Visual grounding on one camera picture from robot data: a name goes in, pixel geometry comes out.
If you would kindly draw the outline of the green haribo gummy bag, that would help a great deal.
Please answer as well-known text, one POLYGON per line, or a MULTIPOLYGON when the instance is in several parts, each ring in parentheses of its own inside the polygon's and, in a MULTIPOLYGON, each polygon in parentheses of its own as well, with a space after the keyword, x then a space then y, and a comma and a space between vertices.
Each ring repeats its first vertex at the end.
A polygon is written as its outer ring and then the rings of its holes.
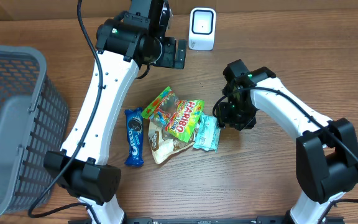
POLYGON ((141 112, 141 116, 177 139, 188 142, 203 108, 204 100, 180 100, 168 86, 141 112))

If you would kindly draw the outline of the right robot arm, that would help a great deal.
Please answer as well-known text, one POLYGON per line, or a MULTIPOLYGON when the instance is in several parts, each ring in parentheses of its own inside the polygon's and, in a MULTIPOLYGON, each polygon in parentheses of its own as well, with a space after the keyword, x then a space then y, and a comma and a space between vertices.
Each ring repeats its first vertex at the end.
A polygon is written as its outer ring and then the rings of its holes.
POLYGON ((258 110, 268 114, 296 144, 296 178, 301 195, 284 216, 257 223, 344 223, 328 217, 332 202, 358 184, 358 141, 345 118, 333 121, 288 91, 267 67, 250 71, 242 60, 223 71, 227 83, 213 108, 220 127, 251 129, 258 110))

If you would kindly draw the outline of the blue oreo cookie pack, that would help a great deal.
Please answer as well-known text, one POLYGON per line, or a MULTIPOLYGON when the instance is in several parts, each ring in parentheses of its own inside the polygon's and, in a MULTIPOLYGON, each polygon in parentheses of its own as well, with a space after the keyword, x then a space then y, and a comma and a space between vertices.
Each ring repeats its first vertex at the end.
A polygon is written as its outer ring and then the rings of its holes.
POLYGON ((144 130, 141 112, 141 107, 134 110, 125 110, 126 133, 129 143, 129 155, 125 161, 127 166, 141 167, 144 164, 142 158, 144 130))

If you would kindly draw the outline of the brown cookie snack bag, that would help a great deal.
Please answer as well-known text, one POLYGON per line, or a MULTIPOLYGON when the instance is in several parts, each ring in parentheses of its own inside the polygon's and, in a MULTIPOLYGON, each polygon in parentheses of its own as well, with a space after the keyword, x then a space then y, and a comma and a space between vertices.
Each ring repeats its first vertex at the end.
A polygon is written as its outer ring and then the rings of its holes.
POLYGON ((195 143, 196 134, 199 125, 196 125, 195 130, 191 134, 188 142, 181 141, 168 131, 158 127, 153 122, 149 123, 148 139, 152 155, 156 164, 161 164, 170 156, 190 148, 195 143))

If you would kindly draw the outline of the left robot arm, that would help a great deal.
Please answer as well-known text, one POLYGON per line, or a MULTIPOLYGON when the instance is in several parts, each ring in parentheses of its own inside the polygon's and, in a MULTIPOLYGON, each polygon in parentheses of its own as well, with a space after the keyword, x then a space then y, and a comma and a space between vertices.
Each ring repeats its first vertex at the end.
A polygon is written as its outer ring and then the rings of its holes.
POLYGON ((143 77, 141 66, 185 66, 186 41, 166 36, 171 18, 165 0, 132 0, 128 11, 98 27, 90 44, 93 77, 78 118, 60 150, 45 155, 53 183, 77 198, 90 223, 124 221, 116 198, 121 170, 108 164, 112 133, 129 87, 143 77))

